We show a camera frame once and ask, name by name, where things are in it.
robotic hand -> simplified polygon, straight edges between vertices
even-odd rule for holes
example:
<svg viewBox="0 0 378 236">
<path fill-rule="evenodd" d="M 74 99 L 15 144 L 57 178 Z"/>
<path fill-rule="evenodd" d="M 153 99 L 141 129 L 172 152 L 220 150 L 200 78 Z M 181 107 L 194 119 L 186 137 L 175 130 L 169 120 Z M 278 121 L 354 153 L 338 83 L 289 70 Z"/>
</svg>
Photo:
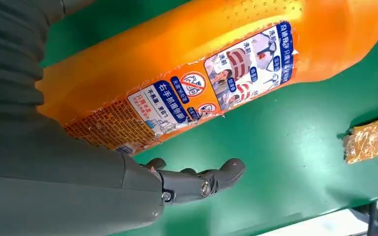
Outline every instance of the robotic hand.
<svg viewBox="0 0 378 236">
<path fill-rule="evenodd" d="M 166 163 L 161 158 L 151 160 L 144 167 L 151 170 L 162 183 L 161 198 L 165 205 L 183 204 L 201 200 L 232 187 L 246 171 L 240 159 L 230 159 L 219 170 L 197 173 L 186 168 L 180 172 L 165 171 Z"/>
</svg>

orange bottle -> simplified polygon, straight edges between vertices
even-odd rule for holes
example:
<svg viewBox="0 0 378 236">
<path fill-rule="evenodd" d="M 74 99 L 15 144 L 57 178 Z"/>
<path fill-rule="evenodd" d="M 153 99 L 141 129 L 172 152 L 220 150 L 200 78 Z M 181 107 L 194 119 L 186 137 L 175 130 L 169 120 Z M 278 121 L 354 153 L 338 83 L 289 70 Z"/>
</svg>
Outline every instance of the orange bottle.
<svg viewBox="0 0 378 236">
<path fill-rule="evenodd" d="M 378 0 L 193 0 L 45 69 L 38 110 L 135 153 L 270 91 L 328 79 L 378 41 Z"/>
</svg>

warning label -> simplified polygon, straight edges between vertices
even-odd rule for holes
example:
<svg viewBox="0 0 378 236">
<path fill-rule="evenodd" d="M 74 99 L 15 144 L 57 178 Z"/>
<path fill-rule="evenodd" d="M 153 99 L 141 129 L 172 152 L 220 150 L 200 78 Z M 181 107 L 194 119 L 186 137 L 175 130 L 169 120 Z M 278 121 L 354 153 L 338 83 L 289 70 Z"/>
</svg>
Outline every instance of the warning label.
<svg viewBox="0 0 378 236">
<path fill-rule="evenodd" d="M 128 101 L 157 136 L 179 129 L 188 120 L 171 85 L 164 80 L 130 95 Z"/>
<path fill-rule="evenodd" d="M 205 103 L 203 105 L 200 105 L 196 110 L 198 111 L 199 118 L 207 118 L 210 117 L 216 109 L 217 107 L 215 106 L 215 104 Z"/>
<path fill-rule="evenodd" d="M 172 82 L 172 85 L 173 87 L 175 88 L 177 94 L 179 95 L 180 97 L 180 100 L 186 104 L 189 102 L 189 98 L 188 96 L 186 95 L 184 89 L 183 89 L 183 86 L 182 84 L 180 83 L 180 80 L 177 76 L 173 76 L 170 81 Z"/>
<path fill-rule="evenodd" d="M 205 78 L 199 72 L 189 72 L 185 74 L 181 77 L 180 83 L 188 97 L 196 97 L 206 88 Z"/>
<path fill-rule="evenodd" d="M 293 69 L 290 24 L 282 22 L 205 60 L 221 110 L 231 110 L 286 83 Z"/>
</svg>

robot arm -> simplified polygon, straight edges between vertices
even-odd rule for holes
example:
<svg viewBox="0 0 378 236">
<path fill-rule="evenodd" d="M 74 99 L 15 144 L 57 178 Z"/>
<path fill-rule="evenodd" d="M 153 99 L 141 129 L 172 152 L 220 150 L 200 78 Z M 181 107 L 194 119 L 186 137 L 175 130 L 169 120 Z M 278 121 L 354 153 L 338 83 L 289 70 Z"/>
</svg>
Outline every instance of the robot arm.
<svg viewBox="0 0 378 236">
<path fill-rule="evenodd" d="M 165 204 L 209 197 L 244 172 L 241 161 L 199 174 L 144 168 L 75 140 L 36 111 L 50 24 L 91 2 L 0 0 L 0 236 L 104 236 L 146 226 Z"/>
</svg>

green table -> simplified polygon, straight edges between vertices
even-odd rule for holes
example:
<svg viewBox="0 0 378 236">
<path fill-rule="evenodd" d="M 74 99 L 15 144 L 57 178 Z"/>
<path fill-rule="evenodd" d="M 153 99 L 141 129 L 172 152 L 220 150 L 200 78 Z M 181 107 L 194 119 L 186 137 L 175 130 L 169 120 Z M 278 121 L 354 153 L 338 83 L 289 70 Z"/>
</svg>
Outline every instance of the green table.
<svg viewBox="0 0 378 236">
<path fill-rule="evenodd" d="M 52 27 L 43 65 L 184 2 L 100 0 Z M 332 79 L 280 89 L 136 156 L 138 162 L 161 157 L 170 170 L 198 171 L 238 157 L 247 172 L 233 189 L 168 206 L 155 224 L 121 235 L 257 235 L 378 200 L 378 159 L 349 166 L 341 141 L 350 127 L 375 118 L 378 44 Z"/>
</svg>

